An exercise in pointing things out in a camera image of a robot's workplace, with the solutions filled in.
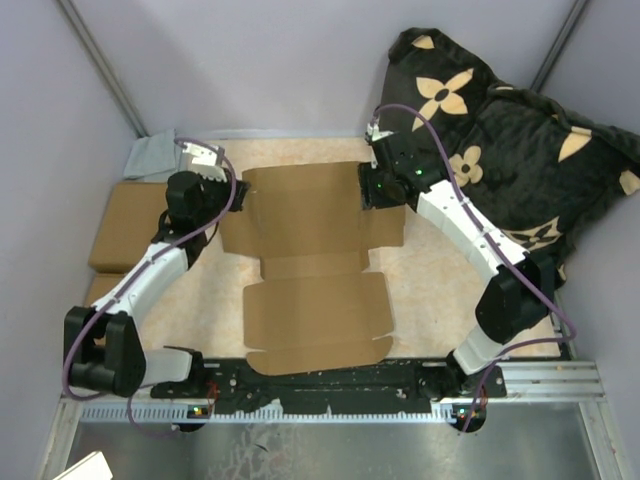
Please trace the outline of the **brown cardboard box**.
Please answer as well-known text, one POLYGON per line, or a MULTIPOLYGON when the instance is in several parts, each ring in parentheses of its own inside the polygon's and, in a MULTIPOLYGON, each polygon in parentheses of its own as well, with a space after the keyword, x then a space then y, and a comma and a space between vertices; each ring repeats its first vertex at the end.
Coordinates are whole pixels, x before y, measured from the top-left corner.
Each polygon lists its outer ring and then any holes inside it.
POLYGON ((404 244, 401 207, 366 210, 359 163, 253 168, 241 211, 221 225, 225 252, 258 259, 243 289, 249 366, 267 376, 373 365, 393 345, 385 275, 369 253, 404 244))

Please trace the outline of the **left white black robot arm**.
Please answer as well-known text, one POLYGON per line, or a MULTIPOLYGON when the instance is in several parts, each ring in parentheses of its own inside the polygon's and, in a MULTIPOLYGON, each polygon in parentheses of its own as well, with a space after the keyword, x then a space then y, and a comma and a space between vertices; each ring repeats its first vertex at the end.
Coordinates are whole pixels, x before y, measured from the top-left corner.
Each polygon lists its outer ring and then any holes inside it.
POLYGON ((196 263, 208 246, 207 232, 242 207, 248 183, 232 166, 205 176, 171 175, 166 209, 140 261, 107 294, 64 318, 62 387, 66 396, 89 401, 102 395, 123 398, 139 389, 172 382, 194 397, 207 385, 206 370, 186 347, 143 348, 139 328, 165 291, 196 263))

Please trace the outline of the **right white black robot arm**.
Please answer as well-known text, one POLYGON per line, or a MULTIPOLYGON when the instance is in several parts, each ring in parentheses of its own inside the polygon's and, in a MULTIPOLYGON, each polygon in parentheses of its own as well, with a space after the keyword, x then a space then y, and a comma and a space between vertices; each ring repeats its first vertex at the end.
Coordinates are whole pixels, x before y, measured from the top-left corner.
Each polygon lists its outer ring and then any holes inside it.
POLYGON ((443 378, 433 389, 439 398, 467 396, 507 344, 548 315, 553 262, 495 227, 460 190, 448 161, 428 164, 399 133, 370 129, 365 139, 373 157, 358 168, 363 208, 410 207, 448 237, 484 284, 476 324, 447 355, 443 378))

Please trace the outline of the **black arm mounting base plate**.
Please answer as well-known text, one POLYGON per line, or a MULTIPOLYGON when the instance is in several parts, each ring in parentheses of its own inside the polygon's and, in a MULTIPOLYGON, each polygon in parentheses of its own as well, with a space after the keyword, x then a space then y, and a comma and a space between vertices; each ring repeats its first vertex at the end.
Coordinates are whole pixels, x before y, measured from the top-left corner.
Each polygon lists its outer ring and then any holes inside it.
POLYGON ((267 376, 239 358, 204 359, 186 380, 151 389, 154 399, 213 402, 217 414, 252 413, 277 400, 286 414, 429 413, 445 399, 481 395, 504 398, 506 386, 496 366, 484 377, 466 375, 447 358, 395 358, 377 364, 267 376))

